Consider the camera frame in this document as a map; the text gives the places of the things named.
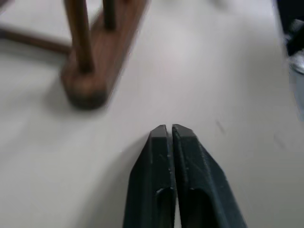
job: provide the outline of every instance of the wooden dowel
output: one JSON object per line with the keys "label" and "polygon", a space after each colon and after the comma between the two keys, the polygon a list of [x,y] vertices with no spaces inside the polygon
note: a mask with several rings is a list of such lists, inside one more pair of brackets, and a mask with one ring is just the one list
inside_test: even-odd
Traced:
{"label": "wooden dowel", "polygon": [[84,73],[93,71],[86,0],[65,0],[65,6],[79,69]]}
{"label": "wooden dowel", "polygon": [[116,29],[115,0],[103,0],[104,27],[107,30]]}
{"label": "wooden dowel", "polygon": [[48,40],[42,36],[39,37],[35,36],[34,34],[26,34],[22,33],[21,31],[14,31],[4,27],[0,27],[0,33],[1,32],[3,33],[3,38],[11,41],[32,45],[38,48],[43,48],[65,55],[70,54],[71,51],[71,47],[69,45],[65,45],[50,39]]}

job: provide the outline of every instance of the black object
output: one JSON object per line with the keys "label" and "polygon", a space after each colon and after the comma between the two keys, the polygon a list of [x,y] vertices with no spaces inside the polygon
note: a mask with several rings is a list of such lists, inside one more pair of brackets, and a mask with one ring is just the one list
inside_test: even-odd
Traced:
{"label": "black object", "polygon": [[182,227],[247,227],[224,172],[193,131],[176,124],[172,135]]}
{"label": "black object", "polygon": [[183,228],[246,228],[224,172],[189,128],[151,131],[129,179],[123,228],[173,228],[175,183]]}
{"label": "black object", "polygon": [[286,49],[289,56],[304,48],[304,21],[294,20],[287,35]]}
{"label": "black object", "polygon": [[295,19],[304,19],[304,1],[301,0],[277,0],[280,19],[284,33],[287,33],[291,23]]}
{"label": "black object", "polygon": [[123,228],[172,228],[175,181],[166,126],[150,132],[129,179]]}

